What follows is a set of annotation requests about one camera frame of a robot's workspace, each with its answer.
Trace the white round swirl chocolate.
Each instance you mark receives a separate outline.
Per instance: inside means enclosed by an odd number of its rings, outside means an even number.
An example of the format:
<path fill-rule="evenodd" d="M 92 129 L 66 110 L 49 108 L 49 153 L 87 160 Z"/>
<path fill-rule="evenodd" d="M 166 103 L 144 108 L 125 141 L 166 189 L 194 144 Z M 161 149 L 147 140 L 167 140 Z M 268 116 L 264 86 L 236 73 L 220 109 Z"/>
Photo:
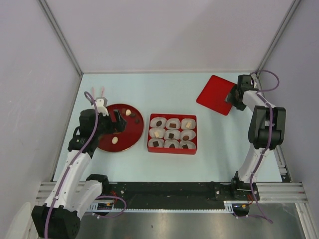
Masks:
<path fill-rule="evenodd" d="M 112 144 L 116 144 L 118 142 L 118 138 L 117 137 L 113 137 L 112 138 Z"/>

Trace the pink metal tongs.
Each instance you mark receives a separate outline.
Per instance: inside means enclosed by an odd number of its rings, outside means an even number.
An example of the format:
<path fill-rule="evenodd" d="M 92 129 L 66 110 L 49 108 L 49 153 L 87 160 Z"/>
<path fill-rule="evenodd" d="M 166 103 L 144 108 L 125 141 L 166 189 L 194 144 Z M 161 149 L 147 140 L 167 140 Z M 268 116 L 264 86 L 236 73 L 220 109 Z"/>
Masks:
<path fill-rule="evenodd" d="M 104 86 L 99 87 L 99 88 L 95 88 L 95 87 L 91 88 L 91 95 L 92 95 L 93 98 L 104 97 L 104 92 L 105 92 Z"/>

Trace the white heart chocolate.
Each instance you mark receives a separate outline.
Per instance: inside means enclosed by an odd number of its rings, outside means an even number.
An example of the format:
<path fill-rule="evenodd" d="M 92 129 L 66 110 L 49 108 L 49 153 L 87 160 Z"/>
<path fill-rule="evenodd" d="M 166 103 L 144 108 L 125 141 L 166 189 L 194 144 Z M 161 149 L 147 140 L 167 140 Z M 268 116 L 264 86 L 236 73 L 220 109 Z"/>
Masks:
<path fill-rule="evenodd" d="M 129 109 L 126 110 L 126 115 L 127 115 L 127 116 L 129 116 L 131 113 L 132 113 L 132 112 L 131 112 Z"/>

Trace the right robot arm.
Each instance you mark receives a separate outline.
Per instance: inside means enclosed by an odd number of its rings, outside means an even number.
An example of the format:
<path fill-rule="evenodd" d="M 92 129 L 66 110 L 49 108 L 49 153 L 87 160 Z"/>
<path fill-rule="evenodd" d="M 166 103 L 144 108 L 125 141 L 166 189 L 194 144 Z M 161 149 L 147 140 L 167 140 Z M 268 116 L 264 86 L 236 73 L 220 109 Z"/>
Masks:
<path fill-rule="evenodd" d="M 284 141 L 287 111 L 266 100 L 250 75 L 238 76 L 226 101 L 237 110 L 248 108 L 252 112 L 248 130 L 249 151 L 231 180 L 230 195 L 241 201 L 259 199 L 256 185 L 259 168 L 268 154 Z"/>

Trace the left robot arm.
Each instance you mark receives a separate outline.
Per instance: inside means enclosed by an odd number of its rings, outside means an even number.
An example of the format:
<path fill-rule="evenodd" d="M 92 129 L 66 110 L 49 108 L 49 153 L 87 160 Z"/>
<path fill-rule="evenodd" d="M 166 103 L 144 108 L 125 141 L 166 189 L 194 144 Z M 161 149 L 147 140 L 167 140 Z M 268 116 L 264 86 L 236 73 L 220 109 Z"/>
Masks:
<path fill-rule="evenodd" d="M 78 191 L 79 181 L 93 158 L 100 137 L 123 132 L 127 122 L 118 109 L 114 118 L 106 109 L 83 110 L 79 125 L 69 141 L 68 153 L 63 171 L 53 190 L 42 206 L 34 206 L 31 216 L 38 235 L 43 239 L 74 239 L 77 237 L 81 219 L 97 198 L 109 196 L 107 176 L 91 174 Z"/>

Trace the red box lid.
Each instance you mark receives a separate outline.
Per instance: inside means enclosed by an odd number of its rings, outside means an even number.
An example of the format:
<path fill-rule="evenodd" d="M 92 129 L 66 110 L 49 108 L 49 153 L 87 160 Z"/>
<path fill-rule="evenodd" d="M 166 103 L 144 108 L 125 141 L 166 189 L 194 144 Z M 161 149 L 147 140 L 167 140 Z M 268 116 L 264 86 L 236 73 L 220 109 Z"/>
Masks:
<path fill-rule="evenodd" d="M 212 75 L 197 97 L 196 102 L 219 114 L 227 116 L 232 108 L 232 104 L 226 102 L 226 98 L 234 86 L 235 83 Z"/>

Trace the round red plate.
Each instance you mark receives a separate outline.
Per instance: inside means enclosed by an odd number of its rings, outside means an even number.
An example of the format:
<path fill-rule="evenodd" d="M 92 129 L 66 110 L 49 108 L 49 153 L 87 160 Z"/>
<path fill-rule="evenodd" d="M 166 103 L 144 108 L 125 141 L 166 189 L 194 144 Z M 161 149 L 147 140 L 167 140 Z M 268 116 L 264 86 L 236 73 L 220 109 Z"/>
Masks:
<path fill-rule="evenodd" d="M 129 109 L 132 113 L 127 116 L 122 113 L 122 109 Z M 133 106 L 127 104 L 113 104 L 107 106 L 107 110 L 112 120 L 115 120 L 113 110 L 118 109 L 122 117 L 127 122 L 124 132 L 107 134 L 100 138 L 98 148 L 105 152 L 121 152 L 131 148 L 141 138 L 144 130 L 144 119 L 142 114 Z M 140 120 L 139 124 L 135 124 L 135 120 Z M 118 142 L 112 144 L 112 138 L 117 137 Z"/>

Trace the white paper cup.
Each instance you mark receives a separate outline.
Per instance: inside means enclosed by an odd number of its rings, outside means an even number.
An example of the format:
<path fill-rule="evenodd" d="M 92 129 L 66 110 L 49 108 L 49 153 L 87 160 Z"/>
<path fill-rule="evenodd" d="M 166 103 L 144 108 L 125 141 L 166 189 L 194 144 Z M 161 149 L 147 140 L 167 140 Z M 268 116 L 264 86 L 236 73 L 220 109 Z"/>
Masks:
<path fill-rule="evenodd" d="M 161 127 L 153 127 L 149 130 L 149 136 L 151 138 L 163 138 L 165 135 L 165 129 Z"/>
<path fill-rule="evenodd" d="M 164 140 L 161 138 L 151 138 L 148 141 L 148 147 L 159 147 L 162 148 L 164 145 Z"/>
<path fill-rule="evenodd" d="M 176 139 L 166 140 L 166 141 L 164 142 L 164 148 L 169 148 L 169 146 L 170 146 L 172 143 L 175 145 L 175 148 L 180 148 L 180 143 L 179 143 L 179 141 L 176 140 Z"/>
<path fill-rule="evenodd" d="M 177 129 L 168 129 L 165 132 L 164 139 L 165 140 L 171 140 L 171 139 L 180 140 L 180 134 L 181 132 Z"/>
<path fill-rule="evenodd" d="M 150 127 L 155 128 L 165 128 L 166 127 L 166 118 L 163 117 L 155 117 L 150 121 Z"/>
<path fill-rule="evenodd" d="M 184 118 L 181 120 L 181 129 L 195 129 L 196 128 L 196 120 L 195 119 L 189 119 Z"/>
<path fill-rule="evenodd" d="M 178 118 L 170 118 L 166 121 L 167 129 L 180 129 L 181 122 Z"/>
<path fill-rule="evenodd" d="M 189 140 L 188 141 L 191 141 L 193 140 L 195 137 L 196 137 L 196 133 L 195 131 L 191 130 L 191 129 L 185 129 L 183 130 L 181 133 L 180 133 L 180 140 L 182 140 L 182 138 L 185 136 L 185 135 L 188 135 L 189 136 Z"/>
<path fill-rule="evenodd" d="M 196 145 L 195 145 L 195 143 L 193 143 L 191 141 L 181 141 L 180 148 L 182 148 L 182 149 L 196 149 Z"/>

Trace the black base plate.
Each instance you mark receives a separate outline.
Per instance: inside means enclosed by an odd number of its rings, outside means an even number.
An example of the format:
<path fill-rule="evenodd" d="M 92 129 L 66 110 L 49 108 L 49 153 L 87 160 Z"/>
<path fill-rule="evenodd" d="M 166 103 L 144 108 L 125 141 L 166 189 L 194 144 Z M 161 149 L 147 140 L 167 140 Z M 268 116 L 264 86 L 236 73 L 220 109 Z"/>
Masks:
<path fill-rule="evenodd" d="M 200 203 L 209 201 L 251 201 L 260 199 L 256 184 L 254 191 L 233 183 L 218 182 L 118 182 L 110 183 L 110 191 L 124 199 L 127 205 Z"/>

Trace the red chocolate box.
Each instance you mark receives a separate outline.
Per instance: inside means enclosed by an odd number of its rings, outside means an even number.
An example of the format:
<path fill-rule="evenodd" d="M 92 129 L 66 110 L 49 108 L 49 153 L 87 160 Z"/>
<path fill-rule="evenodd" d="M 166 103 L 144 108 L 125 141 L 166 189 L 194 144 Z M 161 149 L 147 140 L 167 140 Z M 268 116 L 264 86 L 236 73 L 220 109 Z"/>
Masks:
<path fill-rule="evenodd" d="M 148 147 L 148 142 L 147 142 L 147 148 L 149 152 L 152 153 L 171 153 L 171 154 L 186 154 L 186 155 L 195 155 L 198 149 L 198 144 L 197 144 L 197 117 L 195 115 L 181 115 L 181 114 L 151 114 L 150 115 L 150 121 L 151 119 L 155 118 L 155 117 L 163 117 L 166 118 L 166 120 L 170 119 L 170 118 L 178 118 L 181 122 L 182 119 L 184 118 L 189 118 L 189 119 L 195 119 L 196 120 L 196 128 L 192 129 L 193 131 L 195 131 L 196 133 L 196 137 L 191 140 L 191 142 L 195 143 L 196 145 L 196 149 L 182 149 L 182 148 L 159 148 L 159 147 Z M 149 130 L 148 130 L 148 141 L 151 139 L 151 137 L 149 136 Z"/>

